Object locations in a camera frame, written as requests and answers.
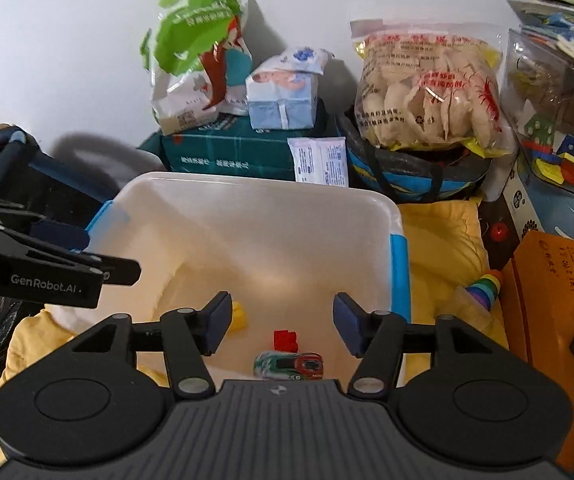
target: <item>blue and white tissue package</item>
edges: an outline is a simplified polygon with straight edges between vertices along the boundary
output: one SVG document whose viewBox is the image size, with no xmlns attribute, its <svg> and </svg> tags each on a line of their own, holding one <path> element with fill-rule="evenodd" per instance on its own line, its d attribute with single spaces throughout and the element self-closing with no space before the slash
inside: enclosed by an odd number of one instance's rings
<svg viewBox="0 0 574 480">
<path fill-rule="evenodd" d="M 318 76 L 262 66 L 246 80 L 249 119 L 255 130 L 313 128 L 318 104 Z"/>
</svg>

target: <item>orange box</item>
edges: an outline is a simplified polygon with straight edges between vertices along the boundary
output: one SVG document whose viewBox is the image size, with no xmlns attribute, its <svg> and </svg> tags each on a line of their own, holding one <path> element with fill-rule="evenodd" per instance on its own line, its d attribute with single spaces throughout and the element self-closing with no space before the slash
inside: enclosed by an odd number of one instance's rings
<svg viewBox="0 0 574 480">
<path fill-rule="evenodd" d="M 574 405 L 574 240 L 529 231 L 502 274 L 510 350 L 560 384 Z M 573 473 L 574 422 L 557 462 Z"/>
</svg>

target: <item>baby image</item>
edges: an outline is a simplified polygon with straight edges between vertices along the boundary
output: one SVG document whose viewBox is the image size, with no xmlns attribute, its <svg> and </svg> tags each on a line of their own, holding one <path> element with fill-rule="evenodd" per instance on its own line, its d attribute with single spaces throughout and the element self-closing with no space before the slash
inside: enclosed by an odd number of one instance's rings
<svg viewBox="0 0 574 480">
<path fill-rule="evenodd" d="M 260 72 L 254 74 L 252 79 L 257 83 L 273 82 L 287 90 L 302 90 L 305 87 L 305 78 L 297 72 L 275 70 L 274 72 Z"/>
</svg>

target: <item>clear plastic snack bag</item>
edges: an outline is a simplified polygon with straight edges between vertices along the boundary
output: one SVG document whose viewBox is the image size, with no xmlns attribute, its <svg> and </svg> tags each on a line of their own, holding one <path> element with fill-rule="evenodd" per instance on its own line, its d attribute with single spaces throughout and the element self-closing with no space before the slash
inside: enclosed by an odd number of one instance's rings
<svg viewBox="0 0 574 480">
<path fill-rule="evenodd" d="M 462 143 L 481 156 L 506 153 L 492 46 L 472 32 L 483 24 L 352 22 L 364 59 L 355 115 L 360 133 L 390 150 L 441 149 Z"/>
<path fill-rule="evenodd" d="M 162 133 L 247 115 L 252 58 L 242 30 L 247 0 L 160 0 L 158 24 L 140 47 Z"/>
</svg>

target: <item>green and white plastic bag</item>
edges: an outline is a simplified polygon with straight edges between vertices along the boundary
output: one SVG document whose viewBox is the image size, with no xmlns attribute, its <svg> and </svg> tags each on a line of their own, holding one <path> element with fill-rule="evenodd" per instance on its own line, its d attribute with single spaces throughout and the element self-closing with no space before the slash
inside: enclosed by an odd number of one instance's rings
<svg viewBox="0 0 574 480">
<path fill-rule="evenodd" d="M 151 105 L 165 135 L 247 115 L 244 80 L 252 59 L 242 38 L 247 0 L 160 0 L 157 28 L 140 53 Z"/>
</svg>

